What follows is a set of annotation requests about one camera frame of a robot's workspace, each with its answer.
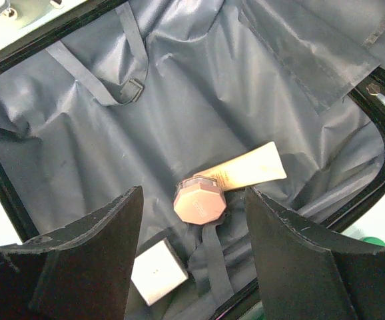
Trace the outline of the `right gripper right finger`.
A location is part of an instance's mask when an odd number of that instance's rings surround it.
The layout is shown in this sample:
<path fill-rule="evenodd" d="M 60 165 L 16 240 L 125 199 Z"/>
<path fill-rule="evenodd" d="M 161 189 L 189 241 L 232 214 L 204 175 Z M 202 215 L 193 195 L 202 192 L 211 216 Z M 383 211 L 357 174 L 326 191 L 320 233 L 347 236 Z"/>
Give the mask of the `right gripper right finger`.
<path fill-rule="evenodd" d="M 247 189 L 267 319 L 385 319 L 385 247 L 349 238 Z"/>

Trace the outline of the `beige wooden block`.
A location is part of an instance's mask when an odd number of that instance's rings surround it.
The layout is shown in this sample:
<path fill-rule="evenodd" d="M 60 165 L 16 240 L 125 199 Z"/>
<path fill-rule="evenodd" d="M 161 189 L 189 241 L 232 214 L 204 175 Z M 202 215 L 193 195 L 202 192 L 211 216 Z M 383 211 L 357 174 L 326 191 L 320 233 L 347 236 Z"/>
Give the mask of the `beige wooden block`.
<path fill-rule="evenodd" d="M 287 178 L 273 141 L 234 159 L 195 173 L 194 177 L 196 176 L 215 179 L 223 191 L 232 191 Z"/>

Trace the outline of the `white black space suitcase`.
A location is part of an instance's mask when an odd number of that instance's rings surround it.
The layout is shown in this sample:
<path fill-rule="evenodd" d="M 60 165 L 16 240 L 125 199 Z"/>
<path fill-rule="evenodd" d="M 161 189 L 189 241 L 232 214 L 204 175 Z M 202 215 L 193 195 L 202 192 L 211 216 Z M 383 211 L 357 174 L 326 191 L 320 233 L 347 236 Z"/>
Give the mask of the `white black space suitcase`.
<path fill-rule="evenodd" d="M 139 186 L 135 258 L 167 238 L 189 279 L 151 306 L 131 280 L 123 319 L 240 319 L 246 190 L 343 235 L 385 194 L 378 93 L 385 1 L 87 1 L 0 50 L 0 200 L 22 245 Z M 271 141 L 286 179 L 175 213 L 181 181 Z"/>

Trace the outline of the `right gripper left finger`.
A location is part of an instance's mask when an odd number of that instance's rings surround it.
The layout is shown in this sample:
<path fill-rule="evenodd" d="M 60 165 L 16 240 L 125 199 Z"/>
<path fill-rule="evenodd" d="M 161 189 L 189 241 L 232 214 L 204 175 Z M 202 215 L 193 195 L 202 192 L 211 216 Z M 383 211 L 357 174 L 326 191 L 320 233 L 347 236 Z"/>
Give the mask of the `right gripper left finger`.
<path fill-rule="evenodd" d="M 22 245 L 0 247 L 0 319 L 123 319 L 143 189 Z"/>

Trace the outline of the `white square box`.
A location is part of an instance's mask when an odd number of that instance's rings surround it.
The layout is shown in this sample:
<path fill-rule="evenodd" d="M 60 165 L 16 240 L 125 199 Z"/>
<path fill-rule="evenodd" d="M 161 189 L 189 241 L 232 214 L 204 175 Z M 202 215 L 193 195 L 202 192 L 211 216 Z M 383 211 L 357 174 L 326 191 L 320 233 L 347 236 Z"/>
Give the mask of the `white square box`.
<path fill-rule="evenodd" d="M 147 306 L 151 306 L 189 279 L 167 238 L 135 258 L 131 280 Z"/>

